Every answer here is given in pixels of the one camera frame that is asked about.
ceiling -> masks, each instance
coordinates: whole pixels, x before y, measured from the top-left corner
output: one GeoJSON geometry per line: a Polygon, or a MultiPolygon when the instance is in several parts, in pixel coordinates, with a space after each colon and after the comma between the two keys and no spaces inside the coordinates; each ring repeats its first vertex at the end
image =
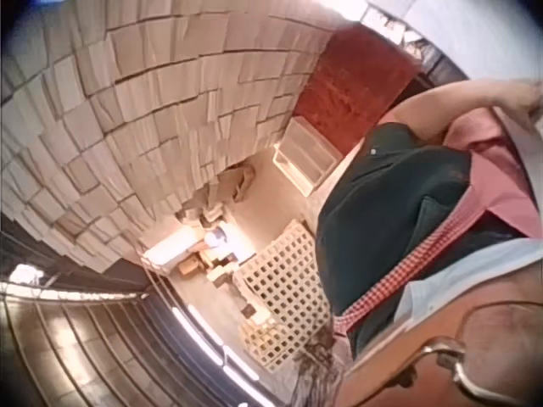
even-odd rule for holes
{"type": "Polygon", "coordinates": [[[2,54],[2,212],[97,272],[282,134],[341,24],[313,0],[68,0],[2,54]]]}

checkered apron strap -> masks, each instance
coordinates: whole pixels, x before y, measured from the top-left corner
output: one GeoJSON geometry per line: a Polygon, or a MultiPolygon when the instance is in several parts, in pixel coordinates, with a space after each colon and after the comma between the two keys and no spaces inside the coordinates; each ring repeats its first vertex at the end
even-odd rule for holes
{"type": "Polygon", "coordinates": [[[405,286],[414,276],[466,232],[486,211],[472,186],[445,221],[387,276],[354,302],[341,316],[334,316],[333,328],[346,335],[372,309],[405,286]]]}

white lattice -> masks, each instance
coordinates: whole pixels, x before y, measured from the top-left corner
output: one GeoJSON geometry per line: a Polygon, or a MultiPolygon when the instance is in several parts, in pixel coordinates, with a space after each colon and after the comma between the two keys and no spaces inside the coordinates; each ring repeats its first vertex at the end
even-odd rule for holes
{"type": "Polygon", "coordinates": [[[274,328],[272,334],[254,329],[244,338],[251,355],[270,370],[300,350],[329,318],[316,272],[314,245],[313,236],[294,220],[239,270],[281,327],[274,328]]]}

hand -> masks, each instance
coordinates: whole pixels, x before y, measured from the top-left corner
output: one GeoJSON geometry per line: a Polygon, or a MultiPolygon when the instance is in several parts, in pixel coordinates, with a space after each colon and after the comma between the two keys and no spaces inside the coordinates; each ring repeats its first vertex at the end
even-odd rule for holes
{"type": "Polygon", "coordinates": [[[495,103],[527,131],[543,115],[542,81],[501,81],[496,84],[495,103]]]}

forearm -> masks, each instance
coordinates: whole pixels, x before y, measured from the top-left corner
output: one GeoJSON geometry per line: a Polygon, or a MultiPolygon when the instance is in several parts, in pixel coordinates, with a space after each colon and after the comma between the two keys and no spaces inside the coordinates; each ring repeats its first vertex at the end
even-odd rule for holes
{"type": "Polygon", "coordinates": [[[436,87],[405,100],[385,117],[406,124],[417,137],[428,141],[463,114],[497,105],[500,83],[477,80],[436,87]]]}

